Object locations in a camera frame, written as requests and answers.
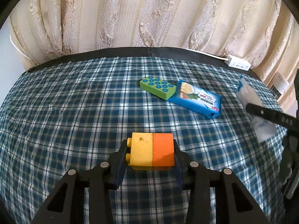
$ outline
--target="power strip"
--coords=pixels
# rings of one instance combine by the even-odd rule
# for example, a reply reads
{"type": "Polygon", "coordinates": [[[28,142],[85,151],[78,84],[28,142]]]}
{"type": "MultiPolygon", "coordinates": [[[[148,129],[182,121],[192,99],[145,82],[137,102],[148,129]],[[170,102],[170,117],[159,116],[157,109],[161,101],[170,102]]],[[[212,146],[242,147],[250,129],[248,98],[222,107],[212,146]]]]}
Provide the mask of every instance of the power strip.
{"type": "Polygon", "coordinates": [[[226,60],[224,62],[229,67],[238,68],[238,69],[241,69],[244,71],[248,71],[250,69],[251,64],[246,60],[243,60],[243,59],[233,56],[233,55],[228,55],[226,58],[228,60],[226,60]]]}

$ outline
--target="tissue packet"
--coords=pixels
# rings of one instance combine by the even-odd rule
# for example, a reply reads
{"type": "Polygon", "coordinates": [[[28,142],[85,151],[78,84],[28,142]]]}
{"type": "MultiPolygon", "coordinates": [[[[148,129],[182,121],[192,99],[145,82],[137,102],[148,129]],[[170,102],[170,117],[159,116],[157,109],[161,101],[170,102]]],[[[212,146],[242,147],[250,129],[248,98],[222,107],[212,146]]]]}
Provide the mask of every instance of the tissue packet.
{"type": "Polygon", "coordinates": [[[183,80],[178,82],[175,94],[168,101],[210,119],[221,113],[221,96],[183,80]]]}
{"type": "MultiPolygon", "coordinates": [[[[260,100],[255,90],[247,84],[243,77],[240,78],[236,96],[244,109],[246,108],[246,105],[249,103],[264,107],[262,101],[260,100]]],[[[276,134],[277,129],[273,122],[250,114],[249,119],[259,143],[268,140],[276,134]]]]}

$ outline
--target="beige curtain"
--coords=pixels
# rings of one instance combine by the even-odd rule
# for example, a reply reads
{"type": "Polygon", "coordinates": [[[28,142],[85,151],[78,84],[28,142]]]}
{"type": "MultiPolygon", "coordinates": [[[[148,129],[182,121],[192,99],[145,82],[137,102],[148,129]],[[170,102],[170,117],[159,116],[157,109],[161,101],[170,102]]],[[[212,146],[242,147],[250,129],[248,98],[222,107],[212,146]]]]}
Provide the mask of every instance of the beige curtain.
{"type": "Polygon", "coordinates": [[[276,70],[291,81],[298,62],[298,24],[281,0],[21,0],[10,21],[25,69],[103,48],[172,46],[244,58],[267,85],[276,70]]]}

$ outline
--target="white plastic wrapper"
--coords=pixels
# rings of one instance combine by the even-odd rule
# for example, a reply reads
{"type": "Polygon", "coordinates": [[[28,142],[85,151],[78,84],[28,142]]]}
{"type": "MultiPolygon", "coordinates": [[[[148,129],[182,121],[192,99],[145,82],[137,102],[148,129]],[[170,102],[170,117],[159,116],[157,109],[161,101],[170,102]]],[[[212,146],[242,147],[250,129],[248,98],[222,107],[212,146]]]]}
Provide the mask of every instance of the white plastic wrapper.
{"type": "MultiPolygon", "coordinates": [[[[247,84],[243,77],[240,78],[236,95],[244,109],[249,103],[264,107],[255,90],[247,84]]],[[[268,140],[276,134],[277,129],[274,123],[250,114],[249,118],[259,143],[268,140]]]]}

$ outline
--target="orange toy block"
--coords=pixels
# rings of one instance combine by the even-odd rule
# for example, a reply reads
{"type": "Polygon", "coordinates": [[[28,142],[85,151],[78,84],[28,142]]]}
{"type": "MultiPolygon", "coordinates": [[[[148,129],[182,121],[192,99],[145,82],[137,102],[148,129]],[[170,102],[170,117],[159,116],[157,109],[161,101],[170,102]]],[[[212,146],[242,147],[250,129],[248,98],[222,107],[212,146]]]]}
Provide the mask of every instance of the orange toy block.
{"type": "Polygon", "coordinates": [[[172,133],[152,134],[152,166],[174,166],[174,149],[172,133]]]}

